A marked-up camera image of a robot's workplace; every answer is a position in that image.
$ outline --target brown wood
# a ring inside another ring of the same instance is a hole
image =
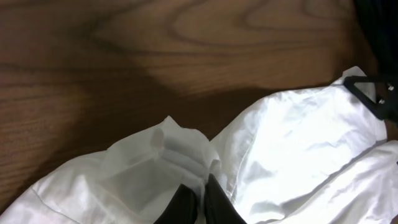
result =
[[[375,61],[350,0],[3,0],[0,211],[171,115],[215,136],[272,92]]]

